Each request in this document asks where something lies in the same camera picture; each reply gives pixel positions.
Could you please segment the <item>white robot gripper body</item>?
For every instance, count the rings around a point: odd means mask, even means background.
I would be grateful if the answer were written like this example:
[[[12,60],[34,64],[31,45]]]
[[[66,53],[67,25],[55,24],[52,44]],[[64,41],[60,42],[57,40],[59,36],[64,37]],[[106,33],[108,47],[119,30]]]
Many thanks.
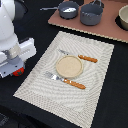
[[[4,78],[25,67],[24,62],[36,54],[34,39],[29,38],[9,50],[0,52],[0,77]]]

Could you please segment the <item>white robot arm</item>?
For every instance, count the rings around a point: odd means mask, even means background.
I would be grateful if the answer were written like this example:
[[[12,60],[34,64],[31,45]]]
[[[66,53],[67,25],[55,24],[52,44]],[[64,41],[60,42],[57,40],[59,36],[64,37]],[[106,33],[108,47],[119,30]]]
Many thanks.
[[[0,0],[0,77],[21,75],[24,62],[36,54],[34,39],[20,43],[14,32],[14,20],[27,12],[23,0]]]

